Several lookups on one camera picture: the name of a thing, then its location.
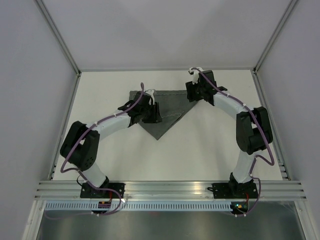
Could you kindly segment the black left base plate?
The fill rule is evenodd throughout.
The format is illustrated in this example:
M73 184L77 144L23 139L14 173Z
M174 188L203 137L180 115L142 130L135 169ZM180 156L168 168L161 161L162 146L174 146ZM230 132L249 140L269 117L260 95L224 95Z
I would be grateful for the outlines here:
M91 187L88 183L83 183L80 191L81 199L119 199L119 196L115 193L118 192L121 198L124 196L125 184L123 182L111 182L108 186L102 188L108 188L109 190L97 190Z

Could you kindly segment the aluminium front rail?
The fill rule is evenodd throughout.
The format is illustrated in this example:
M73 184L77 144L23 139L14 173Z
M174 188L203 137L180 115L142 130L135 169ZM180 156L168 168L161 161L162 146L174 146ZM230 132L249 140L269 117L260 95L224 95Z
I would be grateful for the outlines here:
M123 197L131 201L211 201L207 190L219 181L124 181ZM35 200L80 200L81 187L73 180L44 180L36 186ZM303 185L296 180L263 180L262 201L305 201Z

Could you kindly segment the aluminium frame post left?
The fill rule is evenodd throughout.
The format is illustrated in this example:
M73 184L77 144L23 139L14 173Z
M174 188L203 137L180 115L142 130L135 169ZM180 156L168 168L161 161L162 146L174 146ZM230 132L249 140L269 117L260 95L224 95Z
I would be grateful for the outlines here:
M52 32L55 40L57 41L64 57L66 58L67 62L75 72L76 76L79 77L81 75L81 70L79 69L78 65L76 64L76 61L74 60L66 42L63 39L63 36L61 35L53 17L51 16L45 2L43 0L34 0L34 3L36 4L37 8L42 14L43 19L45 20L46 24L48 25L50 31Z

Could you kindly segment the aluminium frame post right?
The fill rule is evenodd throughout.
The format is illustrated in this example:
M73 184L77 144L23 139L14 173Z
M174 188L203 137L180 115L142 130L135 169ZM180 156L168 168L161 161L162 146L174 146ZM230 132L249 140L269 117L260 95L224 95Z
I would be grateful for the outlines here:
M276 43L277 39L281 35L282 31L285 28L288 20L290 19L291 15L293 14L295 8L299 4L299 0L290 0L287 7L285 8L280 20L278 21L274 31L272 32L266 46L264 47L260 57L258 58L255 66L252 68L252 72L257 74L260 68L262 67L263 63L265 62L269 52L272 50L274 44Z

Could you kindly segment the aluminium right side rail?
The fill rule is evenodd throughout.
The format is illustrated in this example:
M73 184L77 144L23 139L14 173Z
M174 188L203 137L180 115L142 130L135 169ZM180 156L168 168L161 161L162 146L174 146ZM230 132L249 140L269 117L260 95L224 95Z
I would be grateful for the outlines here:
M270 107L267 103L267 98L266 95L264 93L264 90L262 88L262 84L260 83L260 79L258 76L258 73L254 70L251 70L251 75L252 75L252 79L253 79L253 83L255 85L256 88L256 92L259 98L260 103L267 109L268 111L268 117L269 117L269 121L270 121L270 126L271 126L271 130L272 130L272 134L273 134L273 148L275 151L275 155L276 155L276 159L278 162L278 165L280 166L280 171L281 171L281 175L282 175L282 179L285 181L291 181L291 176L288 172L288 168L287 165L285 163L285 158L284 158L284 154L281 148L281 144L280 144L280 140L278 138L278 134L277 134L277 130L275 128L275 124L274 124L274 119L270 110Z

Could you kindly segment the grey cloth napkin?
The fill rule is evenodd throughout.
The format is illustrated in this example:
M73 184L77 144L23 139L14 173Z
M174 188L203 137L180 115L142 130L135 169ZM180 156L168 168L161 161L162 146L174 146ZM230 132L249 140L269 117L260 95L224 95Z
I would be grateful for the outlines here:
M160 123L143 123L139 125L156 140L159 140L179 120L181 120L196 104L189 102L186 90L157 90L154 92L155 101L159 103Z

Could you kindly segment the aluminium frame post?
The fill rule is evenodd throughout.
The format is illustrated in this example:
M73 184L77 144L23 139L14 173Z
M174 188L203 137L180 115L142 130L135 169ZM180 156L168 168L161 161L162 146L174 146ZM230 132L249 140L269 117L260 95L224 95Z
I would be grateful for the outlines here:
M45 2L43 0L34 0L34 3L36 4L37 8L42 14L43 19L45 20L46 24L48 25L50 31L52 32L55 40L57 41L64 57L66 58L67 62L75 72L76 76L79 77L81 75L81 70L79 69L78 65L76 64L76 61L74 60L66 42L63 39L63 36L61 35L53 17L51 16Z
M257 74L260 68L262 67L263 63L265 62L269 52L272 50L274 44L276 43L277 39L281 35L282 31L285 28L288 20L290 19L291 15L293 14L295 8L299 4L299 0L290 0L287 7L285 8L280 20L278 21L274 31L272 32L266 46L264 47L260 57L258 58L255 66L252 68L252 72Z

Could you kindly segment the aluminium rail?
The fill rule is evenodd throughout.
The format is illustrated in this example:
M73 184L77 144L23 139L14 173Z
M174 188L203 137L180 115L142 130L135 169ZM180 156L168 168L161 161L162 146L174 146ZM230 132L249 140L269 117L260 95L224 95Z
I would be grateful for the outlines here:
M251 70L251 75L252 75L252 79L253 79L253 83L255 85L256 88L256 92L259 98L260 103L267 109L268 111L268 117L269 117L269 121L270 121L270 126L271 126L271 130L272 130L272 134L273 134L273 148L275 151L275 155L276 155L276 159L278 162L278 165L280 166L280 171L281 171L281 175L282 175L282 179L285 181L291 181L291 176L288 172L288 168L287 165L285 163L285 158L284 158L284 154L281 148L281 144L280 144L280 140L278 138L278 134L277 134L277 130L275 128L275 124L274 124L274 119L270 110L270 107L267 103L267 98L266 95L264 93L264 90L262 88L262 84L260 83L260 79L258 76L258 73L254 70Z
M63 143L64 134L65 134L65 131L66 131L66 128L68 125L69 118L70 118L70 114L71 114L73 102L74 102L74 99L75 99L75 96L77 93L81 74L82 74L81 72L78 72L75 75L75 80L74 80L74 83L72 84L71 92L70 92L68 99L67 99L67 102L66 102L66 109L65 109L65 112L62 116L62 125L61 125L59 132L58 132L57 142L56 142L55 147L53 149L53 155L52 155L52 158L50 161L50 169L49 169L49 172L48 172L48 175L46 178L47 180L52 180L54 173L55 173L56 164L57 164L57 161L58 161L58 158L60 155L60 147L61 147L61 144Z
M123 197L131 201L211 201L207 190L219 181L124 181ZM35 200L80 200L81 187L73 180L44 180L36 186ZM262 201L305 201L303 185L296 180L263 180Z

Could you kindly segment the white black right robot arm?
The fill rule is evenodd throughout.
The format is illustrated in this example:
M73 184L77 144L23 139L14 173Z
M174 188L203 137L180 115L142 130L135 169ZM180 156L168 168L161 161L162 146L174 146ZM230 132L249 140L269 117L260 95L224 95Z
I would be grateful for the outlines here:
M190 102L206 101L235 120L235 139L240 149L236 167L227 183L214 183L208 190L215 199L257 199L258 179L253 177L257 158L275 164L270 144L273 141L268 111L265 107L249 107L232 96L227 88L218 86L211 70L192 67L192 81L185 84Z

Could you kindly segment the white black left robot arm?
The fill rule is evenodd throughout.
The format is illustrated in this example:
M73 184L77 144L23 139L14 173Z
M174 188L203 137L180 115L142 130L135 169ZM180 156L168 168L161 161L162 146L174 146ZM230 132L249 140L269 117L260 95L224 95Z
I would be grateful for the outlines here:
M100 142L117 131L140 122L157 124L162 122L155 91L139 91L133 100L120 106L112 115L94 123L74 122L60 148L64 158L60 172L77 171L98 198L109 193L109 179L96 163Z

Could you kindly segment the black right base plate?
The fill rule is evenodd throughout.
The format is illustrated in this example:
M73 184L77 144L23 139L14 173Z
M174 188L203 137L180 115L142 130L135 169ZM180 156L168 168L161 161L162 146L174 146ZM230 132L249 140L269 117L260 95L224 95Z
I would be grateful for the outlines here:
M256 199L258 197L257 185L253 181L235 184L213 183L208 189L213 193L214 199Z

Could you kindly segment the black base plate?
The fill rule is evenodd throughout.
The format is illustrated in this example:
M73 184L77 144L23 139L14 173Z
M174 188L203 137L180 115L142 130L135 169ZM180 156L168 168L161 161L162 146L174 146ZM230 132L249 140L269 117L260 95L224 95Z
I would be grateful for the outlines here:
M253 181L235 184L213 183L208 189L213 193L214 199L256 199L258 197L257 185Z
M108 188L109 190L97 190L91 187L88 183L83 183L80 191L81 199L119 199L119 196L115 193L118 192L121 198L124 196L125 184L123 182L111 182L108 186L102 188Z

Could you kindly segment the aluminium left side rail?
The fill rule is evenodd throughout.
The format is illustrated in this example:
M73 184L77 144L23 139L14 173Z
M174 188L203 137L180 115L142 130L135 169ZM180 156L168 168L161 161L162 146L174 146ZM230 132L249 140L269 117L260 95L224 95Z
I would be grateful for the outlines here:
M56 142L55 147L53 149L53 155L52 155L52 158L50 161L50 169L49 169L49 172L48 172L48 175L46 178L47 180L52 180L54 173L55 173L56 164L57 164L57 161L58 161L58 158L60 155L60 147L61 147L61 144L63 143L64 134L65 134L65 131L66 131L66 128L68 125L69 118L70 118L70 114L71 114L73 102L74 102L74 99L75 99L75 96L77 93L81 74L82 74L81 72L78 72L75 75L75 80L74 80L74 83L72 84L71 92L70 92L68 99L67 99L67 102L66 102L66 109L65 109L65 112L62 116L62 125L61 125L59 132L58 132L57 142Z

